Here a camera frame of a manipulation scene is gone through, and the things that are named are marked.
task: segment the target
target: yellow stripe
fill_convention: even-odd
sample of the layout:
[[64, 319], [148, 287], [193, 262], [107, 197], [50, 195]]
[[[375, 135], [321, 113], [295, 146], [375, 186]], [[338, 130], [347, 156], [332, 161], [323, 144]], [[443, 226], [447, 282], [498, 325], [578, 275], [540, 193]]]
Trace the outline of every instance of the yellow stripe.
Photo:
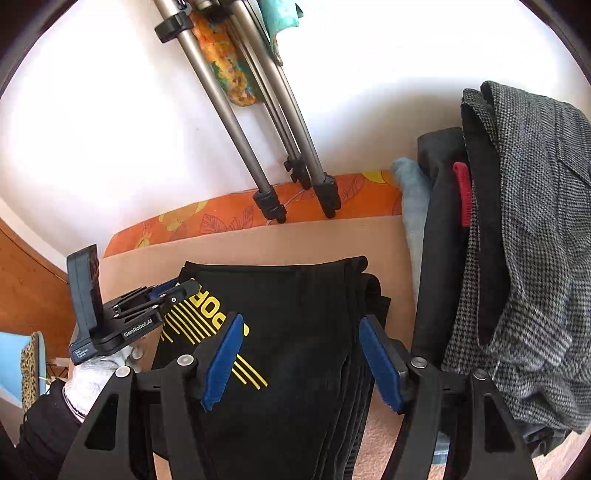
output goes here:
[[[164, 318], [168, 320], [167, 316], [169, 317], [170, 315], [166, 314], [166, 315], [164, 316]], [[171, 327], [171, 328], [172, 328], [172, 330], [174, 330], [174, 331], [176, 332], [176, 334], [177, 334], [177, 335], [180, 335], [180, 334], [181, 334], [181, 332], [179, 332], [179, 331], [177, 330], [177, 328], [176, 328], [176, 327], [175, 327], [175, 326], [174, 326], [172, 323], [170, 323], [170, 322], [168, 322], [168, 321], [167, 321], [167, 322], [166, 322], [166, 325], [168, 325], [169, 327]]]
[[259, 384], [255, 382], [255, 379], [252, 378], [250, 374], [242, 368], [241, 364], [239, 364], [238, 362], [234, 362], [234, 365], [236, 365], [242, 371], [242, 373], [246, 375], [247, 379], [249, 379], [252, 382], [252, 384], [256, 387], [257, 390], [261, 389], [261, 387], [259, 387]]
[[174, 323], [176, 323], [176, 324], [177, 324], [178, 328], [180, 328], [180, 329], [181, 329], [181, 331], [182, 331], [182, 332], [185, 334], [185, 337], [187, 337], [187, 340], [189, 340], [189, 342], [191, 342], [193, 345], [195, 345], [195, 342], [193, 342], [193, 339], [192, 339], [192, 338], [189, 336], [189, 334], [188, 334], [187, 332], [185, 332], [185, 331], [184, 331], [183, 327], [181, 327], [181, 326], [180, 326], [180, 324], [179, 324], [179, 323], [178, 323], [178, 322], [177, 322], [175, 319], [173, 319], [173, 317], [172, 317], [172, 316], [170, 316], [170, 319], [171, 319], [171, 320], [172, 320]]
[[187, 330], [189, 332], [191, 332], [191, 335], [193, 335], [195, 337], [195, 340], [197, 340], [197, 343], [201, 343], [201, 340], [199, 340], [199, 337], [193, 333], [193, 331], [189, 328], [189, 326], [184, 322], [184, 320], [176, 312], [171, 310], [170, 313], [173, 314], [178, 320], [180, 320], [183, 325], [185, 325]]
[[212, 327], [211, 325], [209, 325], [209, 323], [207, 322], [207, 320], [206, 320], [206, 319], [204, 319], [204, 318], [203, 318], [203, 317], [200, 315], [200, 313], [197, 311], [197, 309], [196, 309], [196, 308], [195, 308], [193, 305], [191, 305], [191, 303], [190, 303], [190, 302], [188, 302], [188, 301], [186, 301], [186, 300], [185, 300], [185, 302], [184, 302], [184, 303], [186, 303], [187, 305], [189, 305], [189, 307], [191, 307], [191, 310], [195, 312], [195, 315], [197, 315], [197, 317], [199, 317], [200, 319], [202, 319], [203, 323], [204, 323], [205, 325], [207, 325], [207, 328], [209, 328], [209, 329], [212, 331], [212, 333], [213, 333], [214, 335], [215, 335], [215, 334], [217, 334], [217, 331], [216, 331], [216, 330], [214, 330], [214, 329], [213, 329], [213, 327]]
[[232, 368], [232, 373], [233, 373], [234, 375], [236, 375], [236, 376], [238, 377], [238, 379], [239, 379], [239, 380], [240, 380], [242, 383], [244, 383], [244, 384], [246, 385], [246, 380], [244, 380], [244, 379], [243, 379], [243, 378], [240, 376], [240, 374], [239, 374], [239, 373], [238, 373], [236, 370], [234, 370], [233, 368]]
[[166, 332], [164, 331], [164, 329], [162, 329], [162, 333], [160, 334], [160, 336], [162, 336], [162, 335], [164, 335], [164, 336], [165, 336], [165, 337], [168, 339], [168, 341], [169, 341], [170, 343], [173, 343], [173, 340], [172, 340], [172, 338], [170, 338], [170, 337], [168, 336], [168, 333], [166, 333]]
[[203, 325], [201, 325], [201, 323], [199, 322], [199, 320], [197, 320], [197, 319], [196, 319], [196, 318], [195, 318], [195, 317], [194, 317], [194, 316], [191, 314], [191, 312], [190, 312], [189, 310], [187, 310], [187, 307], [186, 307], [186, 306], [185, 306], [183, 303], [180, 303], [180, 304], [178, 304], [178, 305], [177, 305], [177, 307], [178, 307], [178, 309], [179, 309], [179, 310], [180, 310], [180, 307], [182, 307], [184, 310], [186, 310], [186, 312], [187, 312], [187, 315], [189, 316], [189, 319], [191, 319], [192, 321], [194, 321], [196, 325], [199, 325], [199, 327], [201, 328], [201, 330], [203, 330], [203, 331], [205, 332], [205, 335], [207, 335], [208, 337], [211, 337], [211, 334], [210, 334], [210, 333], [207, 331], [207, 329], [206, 329], [206, 328], [205, 328]]
[[241, 360], [252, 371], [252, 373], [254, 373], [256, 375], [256, 377], [262, 382], [263, 385], [265, 385], [266, 387], [269, 386], [269, 384], [265, 381], [265, 379], [263, 377], [261, 377], [259, 372], [257, 372], [253, 367], [251, 367], [250, 364], [246, 360], [244, 360], [240, 355], [237, 355], [236, 358]]
[[191, 327], [193, 327], [193, 330], [195, 330], [195, 331], [196, 331], [196, 332], [199, 334], [199, 336], [200, 336], [201, 338], [205, 338], [205, 337], [203, 336], [203, 334], [201, 333], [201, 330], [200, 330], [200, 329], [198, 329], [198, 328], [195, 326], [195, 324], [194, 324], [194, 323], [191, 321], [191, 319], [190, 319], [189, 317], [187, 317], [187, 316], [184, 314], [184, 312], [183, 312], [183, 311], [182, 311], [180, 308], [178, 308], [178, 305], [175, 305], [173, 308], [175, 308], [175, 309], [177, 309], [177, 310], [178, 310], [178, 312], [179, 312], [179, 313], [180, 313], [180, 314], [181, 314], [181, 315], [182, 315], [182, 316], [185, 318], [185, 320], [187, 320], [187, 321], [188, 321], [189, 325], [190, 325]]

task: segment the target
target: checkered fabric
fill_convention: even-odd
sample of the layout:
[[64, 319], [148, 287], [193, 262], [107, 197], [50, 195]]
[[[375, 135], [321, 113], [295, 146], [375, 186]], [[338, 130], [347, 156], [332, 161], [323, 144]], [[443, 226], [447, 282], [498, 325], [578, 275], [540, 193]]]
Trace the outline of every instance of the checkered fabric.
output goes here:
[[484, 368], [516, 419], [582, 432], [591, 423], [591, 125], [567, 103], [494, 82], [482, 92], [465, 90], [462, 102], [499, 153], [511, 290], [491, 341], [479, 345], [473, 194], [443, 368], [462, 374]]

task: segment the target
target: red fabric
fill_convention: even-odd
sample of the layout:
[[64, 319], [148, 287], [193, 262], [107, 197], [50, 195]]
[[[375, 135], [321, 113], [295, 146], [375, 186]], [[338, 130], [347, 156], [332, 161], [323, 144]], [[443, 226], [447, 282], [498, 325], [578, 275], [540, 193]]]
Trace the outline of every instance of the red fabric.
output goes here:
[[470, 226], [470, 215], [472, 214], [472, 181], [468, 165], [462, 162], [453, 164], [453, 174], [456, 176], [457, 186], [460, 189], [462, 201], [462, 226]]

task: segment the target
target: hand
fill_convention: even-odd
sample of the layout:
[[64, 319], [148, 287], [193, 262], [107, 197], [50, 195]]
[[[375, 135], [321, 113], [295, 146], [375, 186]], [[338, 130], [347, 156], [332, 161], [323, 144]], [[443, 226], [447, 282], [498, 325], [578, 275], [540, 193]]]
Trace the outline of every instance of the hand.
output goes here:
[[142, 358], [139, 346], [128, 345], [109, 356], [97, 356], [74, 367], [72, 378], [63, 388], [66, 404], [80, 421], [84, 421], [111, 375], [119, 367], [127, 365], [139, 372], [137, 360]]

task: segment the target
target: tripod leg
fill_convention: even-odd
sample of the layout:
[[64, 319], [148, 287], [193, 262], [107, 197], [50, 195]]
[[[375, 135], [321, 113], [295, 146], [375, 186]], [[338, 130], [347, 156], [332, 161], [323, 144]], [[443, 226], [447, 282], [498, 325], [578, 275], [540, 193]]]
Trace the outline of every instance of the tripod leg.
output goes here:
[[[187, 56], [189, 63], [201, 81], [207, 96], [216, 109], [220, 120], [224, 124], [224, 127], [226, 127], [226, 130], [234, 142], [238, 153], [242, 157], [244, 164], [254, 179], [256, 187], [258, 188], [258, 193], [270, 199], [269, 202], [265, 203], [265, 206], [271, 205], [272, 207], [262, 210], [263, 215], [267, 220], [277, 220], [280, 223], [282, 223], [282, 221], [284, 222], [285, 207], [280, 203], [275, 189], [269, 183], [269, 180], [267, 180], [246, 135], [242, 131], [240, 123], [238, 123], [238, 120], [230, 107], [226, 95], [218, 85], [210, 66], [203, 58], [197, 38], [193, 32], [190, 31], [190, 27], [187, 28], [187, 22], [190, 24], [190, 20], [179, 8], [177, 0], [154, 0], [154, 3], [162, 15], [162, 18], [164, 18], [164, 22], [156, 27], [156, 32], [160, 37], [160, 40], [165, 42], [176, 37]], [[164, 33], [163, 30], [166, 30], [165, 28], [171, 22], [179, 24], [183, 23], [183, 26], [181, 27], [182, 30], [180, 28], [176, 30], [169, 29]]]
[[230, 12], [238, 20], [242, 31], [252, 46], [262, 70], [279, 100], [281, 109], [300, 147], [302, 157], [310, 173], [312, 186], [314, 187], [324, 214], [328, 218], [334, 217], [335, 211], [340, 209], [339, 192], [336, 182], [333, 177], [327, 175], [322, 169], [322, 165], [318, 159], [318, 153], [316, 153], [304, 118], [297, 106], [296, 99], [289, 88], [282, 69], [277, 65], [269, 52], [268, 41], [265, 42], [266, 35], [265, 37], [261, 35], [262, 27], [257, 26], [258, 19], [256, 15], [252, 12], [250, 5], [243, 0], [225, 0], [223, 3], [228, 6]]
[[232, 38], [232, 41], [240, 48], [242, 56], [246, 60], [246, 63], [248, 63], [252, 75], [263, 96], [263, 101], [265, 102], [269, 116], [273, 120], [277, 133], [279, 133], [281, 141], [285, 146], [285, 151], [287, 152], [287, 160], [284, 163], [285, 169], [287, 171], [291, 170], [291, 179], [293, 182], [299, 181], [304, 190], [308, 190], [312, 186], [310, 183], [310, 176], [306, 170], [306, 164], [304, 164], [304, 161], [301, 158], [296, 141], [291, 135], [287, 120], [285, 120], [285, 116], [281, 111], [279, 101], [277, 101], [277, 97], [273, 94], [269, 80], [262, 71], [261, 65], [252, 51], [252, 47], [248, 44], [248, 40], [242, 32], [236, 17], [230, 16], [230, 20], [232, 23], [229, 25], [228, 33]]

